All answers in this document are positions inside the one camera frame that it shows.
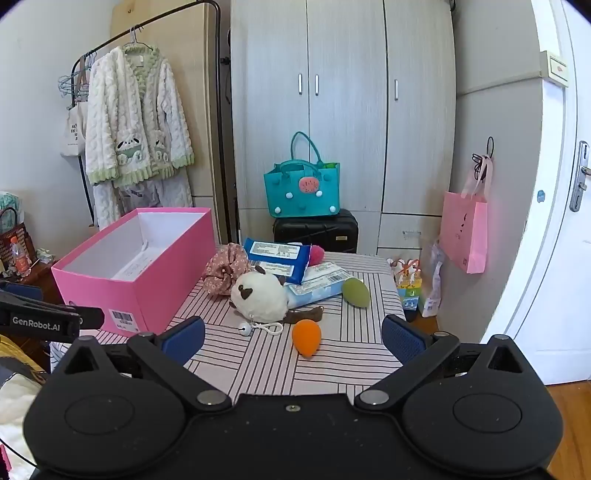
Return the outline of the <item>green makeup sponge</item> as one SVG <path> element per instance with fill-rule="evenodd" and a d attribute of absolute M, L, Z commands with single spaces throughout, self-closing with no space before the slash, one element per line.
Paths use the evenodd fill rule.
<path fill-rule="evenodd" d="M 356 308 L 366 309 L 370 306 L 370 290 L 356 277 L 346 279 L 342 283 L 342 298 Z"/>

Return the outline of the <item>pink floral fabric scrunchie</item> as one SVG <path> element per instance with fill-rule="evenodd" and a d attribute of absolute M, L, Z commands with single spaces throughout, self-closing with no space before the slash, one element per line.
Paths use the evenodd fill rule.
<path fill-rule="evenodd" d="M 229 296 L 238 278 L 249 270 L 249 257 L 242 245 L 221 246 L 205 266 L 201 275 L 202 288 L 211 296 Z"/>

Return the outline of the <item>white panda plush toy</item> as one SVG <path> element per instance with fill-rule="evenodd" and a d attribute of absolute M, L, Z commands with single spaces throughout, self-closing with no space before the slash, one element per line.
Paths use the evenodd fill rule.
<path fill-rule="evenodd" d="M 281 322 L 288 311 L 283 283 L 259 265 L 238 277 L 230 290 L 230 300 L 238 313 L 250 322 Z"/>

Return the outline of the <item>orange makeup sponge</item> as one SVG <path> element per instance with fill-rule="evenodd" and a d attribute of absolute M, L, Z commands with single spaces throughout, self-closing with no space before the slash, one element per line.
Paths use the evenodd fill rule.
<path fill-rule="evenodd" d="M 311 358 L 318 351 L 322 342 L 322 330 L 318 323 L 311 319 L 298 321 L 291 331 L 291 339 L 295 350 L 304 356 Z"/>

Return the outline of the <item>white tissue pack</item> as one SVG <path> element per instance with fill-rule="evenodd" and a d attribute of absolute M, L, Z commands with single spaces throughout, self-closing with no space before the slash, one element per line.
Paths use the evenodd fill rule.
<path fill-rule="evenodd" d="M 301 284 L 284 284 L 287 306 L 297 309 L 341 295 L 342 284 L 349 278 L 352 275 L 334 262 L 308 266 Z"/>

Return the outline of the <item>pink strawberry sponge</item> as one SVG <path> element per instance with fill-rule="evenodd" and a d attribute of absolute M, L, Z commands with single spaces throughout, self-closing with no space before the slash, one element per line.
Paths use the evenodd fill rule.
<path fill-rule="evenodd" d="M 308 265 L 315 266 L 321 264 L 325 258 L 325 250 L 322 249 L 321 246 L 318 245 L 311 245 L 310 249 L 310 261 L 308 261 Z"/>

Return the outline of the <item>blue wet wipes pack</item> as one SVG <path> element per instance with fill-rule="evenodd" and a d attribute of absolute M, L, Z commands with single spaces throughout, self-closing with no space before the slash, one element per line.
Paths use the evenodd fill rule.
<path fill-rule="evenodd" d="M 300 285 L 311 257 L 311 246 L 273 243 L 250 238 L 243 248 L 254 264 L 267 273 L 283 276 L 287 283 Z"/>

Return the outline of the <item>plastic water bottle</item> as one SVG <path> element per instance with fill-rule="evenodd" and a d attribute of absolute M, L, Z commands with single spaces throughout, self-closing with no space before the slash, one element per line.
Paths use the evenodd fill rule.
<path fill-rule="evenodd" d="M 26 249 L 20 244 L 16 236 L 13 236 L 10 242 L 13 264 L 17 274 L 20 277 L 29 276 L 31 274 L 31 261 Z"/>

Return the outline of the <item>red woven basket bag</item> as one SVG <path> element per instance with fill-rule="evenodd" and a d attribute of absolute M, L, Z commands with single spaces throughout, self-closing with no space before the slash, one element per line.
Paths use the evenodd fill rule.
<path fill-rule="evenodd" d="M 14 226 L 1 233 L 1 262 L 6 269 L 23 276 L 37 261 L 37 255 L 31 235 L 13 207 L 1 211 L 1 220 L 9 217 L 14 220 Z"/>

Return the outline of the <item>drink bottle pack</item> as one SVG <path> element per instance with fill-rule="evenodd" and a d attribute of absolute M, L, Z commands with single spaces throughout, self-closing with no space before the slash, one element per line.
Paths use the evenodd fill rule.
<path fill-rule="evenodd" d="M 423 282 L 420 260 L 403 260 L 399 258 L 391 262 L 391 268 L 403 309 L 416 311 L 418 309 Z"/>

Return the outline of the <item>pink paper shopping bag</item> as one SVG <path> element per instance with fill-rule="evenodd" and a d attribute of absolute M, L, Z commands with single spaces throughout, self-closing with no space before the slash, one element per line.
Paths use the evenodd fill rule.
<path fill-rule="evenodd" d="M 447 192 L 444 198 L 440 247 L 466 274 L 482 274 L 486 269 L 493 173 L 493 160 L 484 156 L 477 177 L 469 175 L 460 193 Z"/>

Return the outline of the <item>black suitcase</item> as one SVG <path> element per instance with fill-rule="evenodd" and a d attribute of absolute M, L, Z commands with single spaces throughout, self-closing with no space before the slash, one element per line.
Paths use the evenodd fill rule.
<path fill-rule="evenodd" d="M 329 252 L 356 253 L 359 224 L 346 209 L 334 216 L 276 219 L 273 238 L 277 243 L 300 242 Z"/>

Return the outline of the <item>white canvas tote bag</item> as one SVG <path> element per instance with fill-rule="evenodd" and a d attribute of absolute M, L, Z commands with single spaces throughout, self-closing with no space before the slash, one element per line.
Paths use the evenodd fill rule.
<path fill-rule="evenodd" d="M 60 141 L 60 155 L 62 157 L 81 156 L 84 153 L 87 108 L 87 102 L 80 102 L 67 111 Z"/>

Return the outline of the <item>white knit cardigan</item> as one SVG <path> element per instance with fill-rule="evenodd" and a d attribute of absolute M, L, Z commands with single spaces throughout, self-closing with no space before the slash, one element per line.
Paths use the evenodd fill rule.
<path fill-rule="evenodd" d="M 194 153 L 168 60 L 127 44 L 97 60 L 89 82 L 85 171 L 102 230 L 136 208 L 190 207 Z"/>

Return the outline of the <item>black clothes rack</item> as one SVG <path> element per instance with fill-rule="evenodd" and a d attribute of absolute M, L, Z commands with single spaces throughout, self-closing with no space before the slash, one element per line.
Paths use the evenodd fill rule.
<path fill-rule="evenodd" d="M 231 148 L 224 137 L 226 80 L 222 66 L 229 9 L 221 1 L 120 1 L 112 10 L 111 34 L 75 60 L 68 76 L 70 104 L 81 99 L 75 81 L 90 62 L 114 46 L 145 43 L 169 59 L 187 115 L 195 164 L 188 170 L 193 204 L 214 211 L 218 241 L 236 239 Z"/>

